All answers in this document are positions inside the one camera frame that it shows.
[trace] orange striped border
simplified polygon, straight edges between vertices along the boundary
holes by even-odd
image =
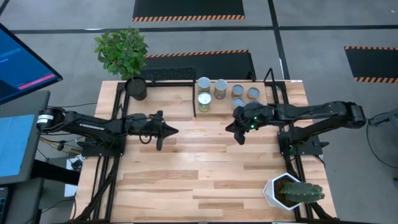
[[[398,78],[380,78],[380,77],[355,77],[357,82],[370,82],[370,83],[398,83]]]
[[[159,22],[159,21],[204,21],[204,20],[227,20],[245,19],[245,15],[210,15],[210,16],[150,16],[133,17],[133,22]]]
[[[361,49],[361,50],[398,50],[398,47],[360,47],[360,46],[345,46],[344,49]]]
[[[173,54],[155,54],[155,55],[145,55],[145,58],[177,57],[177,56],[209,55],[209,54],[234,54],[234,53],[250,53],[250,50],[218,50],[218,51],[211,51],[211,52],[188,52],[188,53],[173,53]]]

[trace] monitor screen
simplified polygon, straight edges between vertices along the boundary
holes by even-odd
[[[0,24],[0,105],[62,77]]]

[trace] wooden tabletop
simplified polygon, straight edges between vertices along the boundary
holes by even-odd
[[[266,96],[260,98],[260,103],[273,103],[271,88],[265,88],[262,82],[228,82],[240,83],[245,90],[247,86],[258,87],[262,96]],[[110,119],[117,84],[117,81],[103,82],[96,117]],[[285,81],[285,84],[290,104],[308,104],[301,81]],[[155,149],[156,141],[143,145],[137,136],[127,137],[126,151],[119,164],[111,222],[295,220],[293,211],[271,207],[262,194],[269,179],[286,172],[284,159],[279,154],[278,127],[266,126],[246,133],[245,145],[238,145],[233,133],[225,131],[233,121],[231,107],[222,113],[215,112],[219,104],[231,106],[229,94],[230,89],[223,103],[213,98],[213,109],[209,113],[198,113],[196,118],[193,117],[192,87],[149,87],[144,101],[130,99],[128,114],[153,114],[163,110],[167,124],[179,133],[166,138],[160,152]],[[295,125],[311,123],[298,121]],[[76,194],[77,214],[91,200],[97,159],[91,157],[84,161]],[[326,197],[319,204],[335,216],[323,164],[313,156],[302,156],[302,160],[307,182],[321,185],[325,192]],[[106,200],[102,202],[100,217],[104,217],[106,206]]]

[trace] white hexagonal pot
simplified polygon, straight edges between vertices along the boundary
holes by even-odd
[[[301,203],[298,203],[296,205],[294,205],[293,207],[286,207],[283,203],[281,203],[280,201],[278,201],[275,198],[275,191],[274,191],[274,185],[275,185],[275,181],[279,180],[280,178],[283,177],[289,177],[290,179],[292,179],[294,182],[300,182],[299,180],[297,180],[295,177],[293,177],[292,175],[290,175],[289,173],[284,173],[278,177],[276,177],[275,179],[272,180],[268,180],[266,187],[264,188],[264,190],[262,191],[262,193],[264,194],[264,196],[266,197],[268,203],[270,206],[272,207],[279,207],[281,209],[284,210],[292,210],[295,207],[299,206]]]

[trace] concrete floor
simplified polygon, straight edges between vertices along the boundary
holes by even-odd
[[[126,27],[271,26],[265,0],[243,0],[243,21],[131,22],[132,0],[10,0],[2,22],[8,29],[92,29]],[[352,26],[398,24],[396,0],[274,0],[280,26]],[[391,84],[354,82],[343,47],[397,47],[398,30],[281,31],[291,79],[304,81],[310,104],[353,101],[368,118],[397,107],[398,89]],[[248,49],[257,77],[273,67],[282,78],[273,31],[144,33],[150,54]],[[64,77],[47,89],[50,105],[95,102],[103,80],[117,80],[102,69],[94,54],[98,34],[20,34],[18,37]],[[95,106],[76,108],[94,114]],[[397,138],[388,125],[371,128],[371,144],[387,163],[398,166]],[[365,128],[339,129],[320,136],[326,172],[338,216],[342,220],[397,223],[398,171],[381,164],[366,142]],[[64,156],[39,146],[49,157]],[[42,215],[41,223],[68,219],[70,207]]]

